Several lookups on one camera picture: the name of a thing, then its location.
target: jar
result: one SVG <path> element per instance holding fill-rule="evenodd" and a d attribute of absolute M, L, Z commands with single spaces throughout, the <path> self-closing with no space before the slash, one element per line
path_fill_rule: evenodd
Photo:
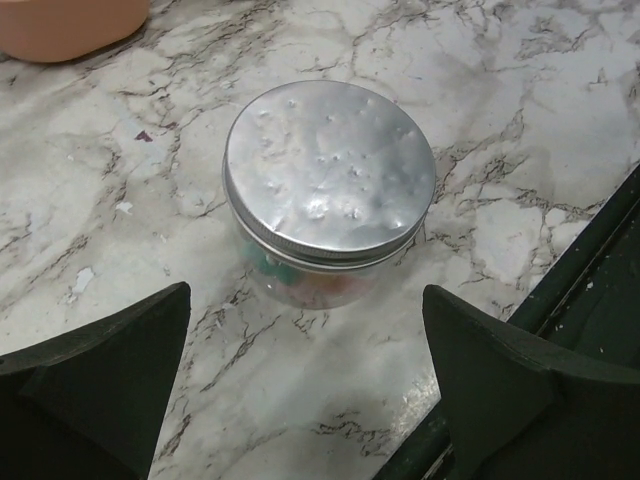
<path fill-rule="evenodd" d="M 231 127 L 222 168 L 249 273 L 313 309 L 371 290 L 420 229 L 435 179 L 431 148 L 400 107 L 333 81 L 252 101 Z"/>

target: orange container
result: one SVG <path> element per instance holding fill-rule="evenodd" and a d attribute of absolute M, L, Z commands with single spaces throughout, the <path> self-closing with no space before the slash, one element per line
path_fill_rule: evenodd
<path fill-rule="evenodd" d="M 0 50 L 32 62 L 62 62 L 128 37 L 150 0 L 0 0 Z"/>

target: silver lid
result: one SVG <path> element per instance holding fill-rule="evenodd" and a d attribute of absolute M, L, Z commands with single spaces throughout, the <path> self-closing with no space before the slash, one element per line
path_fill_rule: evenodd
<path fill-rule="evenodd" d="M 411 241 L 433 198 L 429 144 L 397 105 L 346 83 L 283 85 L 234 122 L 229 204 L 267 250 L 306 267 L 354 269 Z"/>

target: black foam piece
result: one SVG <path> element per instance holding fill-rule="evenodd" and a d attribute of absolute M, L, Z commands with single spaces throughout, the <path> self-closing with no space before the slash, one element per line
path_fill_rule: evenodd
<path fill-rule="evenodd" d="M 146 478 L 189 316 L 176 284 L 1 357 L 0 478 Z"/>
<path fill-rule="evenodd" d="M 635 478 L 640 372 L 576 354 L 440 287 L 423 315 L 459 480 Z"/>

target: white marble surface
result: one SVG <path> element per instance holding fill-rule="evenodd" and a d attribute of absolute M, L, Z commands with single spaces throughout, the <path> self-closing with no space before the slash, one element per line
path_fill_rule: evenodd
<path fill-rule="evenodd" d="M 639 46 L 637 0 L 159 0 L 93 58 L 1 58 L 0 352 L 186 280 L 151 478 L 371 478 L 437 399 L 423 287 L 507 317 L 638 162 Z M 440 176 L 386 288 L 327 313 L 247 283 L 219 177 L 239 109 L 316 78 L 396 101 Z"/>

